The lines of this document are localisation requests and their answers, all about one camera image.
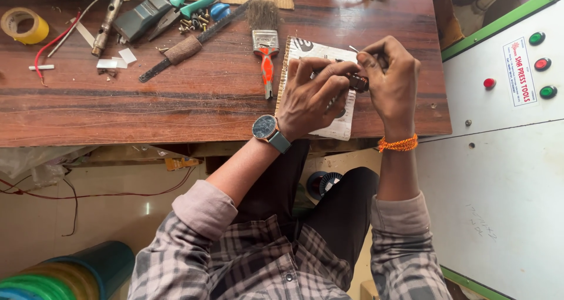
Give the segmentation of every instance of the shirt sleeve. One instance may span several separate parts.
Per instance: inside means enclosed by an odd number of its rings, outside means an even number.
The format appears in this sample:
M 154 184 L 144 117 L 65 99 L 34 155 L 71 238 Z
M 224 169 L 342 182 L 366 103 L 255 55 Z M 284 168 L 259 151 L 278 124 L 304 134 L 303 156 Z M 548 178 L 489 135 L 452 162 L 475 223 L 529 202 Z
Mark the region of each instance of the shirt sleeve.
M 382 300 L 452 299 L 429 231 L 423 193 L 406 201 L 372 199 L 370 268 Z
M 128 300 L 208 299 L 209 248 L 236 215 L 230 197 L 196 181 L 137 254 Z

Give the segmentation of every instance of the green button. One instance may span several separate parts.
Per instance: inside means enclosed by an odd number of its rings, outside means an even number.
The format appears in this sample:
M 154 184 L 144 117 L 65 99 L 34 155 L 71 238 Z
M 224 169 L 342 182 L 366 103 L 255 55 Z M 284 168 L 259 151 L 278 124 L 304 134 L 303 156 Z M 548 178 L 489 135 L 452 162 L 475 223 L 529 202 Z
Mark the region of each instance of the green button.
M 544 32 L 535 32 L 529 37 L 529 43 L 532 45 L 539 45 L 544 41 L 546 35 Z
M 540 90 L 540 97 L 548 100 L 549 98 L 553 98 L 558 90 L 554 86 L 545 86 Z

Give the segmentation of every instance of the stacked containers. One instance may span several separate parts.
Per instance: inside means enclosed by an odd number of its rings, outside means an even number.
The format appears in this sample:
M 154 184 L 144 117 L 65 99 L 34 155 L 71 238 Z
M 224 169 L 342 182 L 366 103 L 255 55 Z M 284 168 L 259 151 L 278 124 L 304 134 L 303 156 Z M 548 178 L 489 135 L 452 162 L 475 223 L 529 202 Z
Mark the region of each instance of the stacked containers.
M 108 241 L 0 281 L 0 300 L 108 300 L 133 272 L 129 246 Z

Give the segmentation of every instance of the watch face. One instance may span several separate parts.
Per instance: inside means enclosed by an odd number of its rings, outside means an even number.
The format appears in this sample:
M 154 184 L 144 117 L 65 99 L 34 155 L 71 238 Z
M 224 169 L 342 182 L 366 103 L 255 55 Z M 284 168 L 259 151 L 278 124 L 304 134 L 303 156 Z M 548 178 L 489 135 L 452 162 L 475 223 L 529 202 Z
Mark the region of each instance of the watch face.
M 272 115 L 263 115 L 253 124 L 253 136 L 259 139 L 267 138 L 275 129 L 276 118 Z

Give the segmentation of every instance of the masking tape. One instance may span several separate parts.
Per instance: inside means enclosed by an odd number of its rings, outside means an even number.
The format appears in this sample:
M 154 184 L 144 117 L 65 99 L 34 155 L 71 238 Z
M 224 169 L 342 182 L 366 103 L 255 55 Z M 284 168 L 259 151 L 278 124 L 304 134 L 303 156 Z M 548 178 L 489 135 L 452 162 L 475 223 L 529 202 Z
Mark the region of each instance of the masking tape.
M 18 24 L 26 19 L 33 19 L 33 27 L 18 33 Z M 36 44 L 43 41 L 49 33 L 49 25 L 38 14 L 23 7 L 11 8 L 0 19 L 0 27 L 4 32 L 23 44 Z

